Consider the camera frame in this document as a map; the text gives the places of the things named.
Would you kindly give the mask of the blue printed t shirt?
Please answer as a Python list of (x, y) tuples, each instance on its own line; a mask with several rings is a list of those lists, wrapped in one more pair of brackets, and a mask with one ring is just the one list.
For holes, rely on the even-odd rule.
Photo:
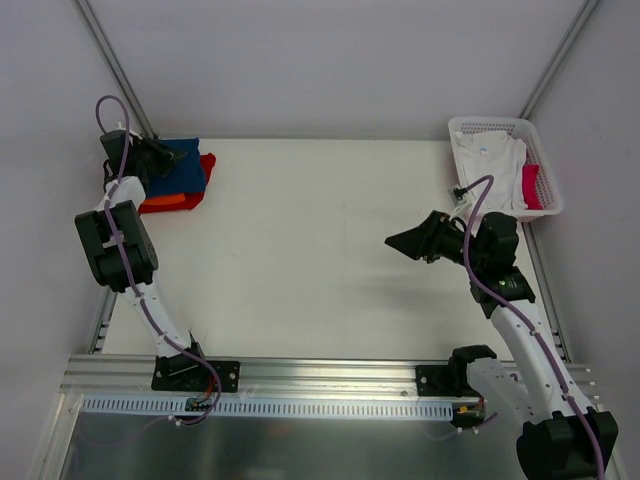
[(174, 195), (203, 193), (206, 188), (206, 176), (200, 163), (200, 139), (160, 139), (160, 143), (174, 149), (183, 150), (187, 156), (176, 165), (167, 176), (149, 175), (148, 198)]

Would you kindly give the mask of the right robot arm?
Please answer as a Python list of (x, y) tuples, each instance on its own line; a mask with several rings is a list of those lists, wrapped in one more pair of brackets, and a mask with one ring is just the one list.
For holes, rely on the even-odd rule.
[(447, 259), (463, 266), (470, 291), (506, 343), (519, 376), (510, 376), (486, 345), (459, 347), (444, 367), (419, 367), (420, 395), (471, 394), (487, 401), (515, 437), (528, 479), (602, 479), (618, 436), (609, 412), (581, 391), (545, 334), (535, 295), (516, 267), (515, 218), (491, 212), (477, 231), (434, 211), (420, 225), (386, 238), (387, 246), (427, 263)]

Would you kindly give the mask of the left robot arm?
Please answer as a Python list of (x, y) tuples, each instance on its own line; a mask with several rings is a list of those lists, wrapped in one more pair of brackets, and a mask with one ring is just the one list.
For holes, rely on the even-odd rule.
[(159, 260), (141, 220), (151, 173), (167, 173), (184, 156), (179, 151), (120, 127), (103, 133), (104, 196), (97, 207), (74, 219), (96, 282), (122, 296), (138, 313), (156, 347), (152, 388), (210, 392), (215, 378), (192, 333), (162, 299)]

